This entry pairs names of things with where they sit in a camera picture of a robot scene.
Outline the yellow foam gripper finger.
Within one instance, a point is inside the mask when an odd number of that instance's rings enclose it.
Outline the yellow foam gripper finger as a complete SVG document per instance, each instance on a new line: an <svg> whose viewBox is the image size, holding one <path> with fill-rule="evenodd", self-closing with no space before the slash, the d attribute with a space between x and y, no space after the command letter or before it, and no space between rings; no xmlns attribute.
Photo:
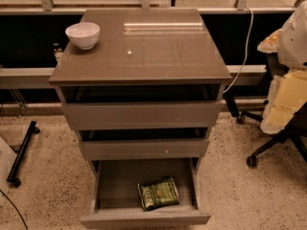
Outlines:
<svg viewBox="0 0 307 230"><path fill-rule="evenodd" d="M265 133L275 134L307 102L307 71L290 70L283 77L274 76L268 101L260 127Z"/></svg>
<svg viewBox="0 0 307 230"><path fill-rule="evenodd" d="M278 29L269 36L267 36L263 41L257 46L257 50L261 53L272 54L276 53L279 45L279 36L282 30Z"/></svg>

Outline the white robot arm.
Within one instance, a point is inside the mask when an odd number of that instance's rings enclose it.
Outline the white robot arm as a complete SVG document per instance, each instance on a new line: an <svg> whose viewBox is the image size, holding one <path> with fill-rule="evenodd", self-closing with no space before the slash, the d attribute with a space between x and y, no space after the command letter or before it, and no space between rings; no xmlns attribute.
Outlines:
<svg viewBox="0 0 307 230"><path fill-rule="evenodd" d="M281 29L267 36L257 50L277 53L278 62L289 68L283 77L273 77L260 125L265 133L275 134L307 102L307 1L299 5Z"/></svg>

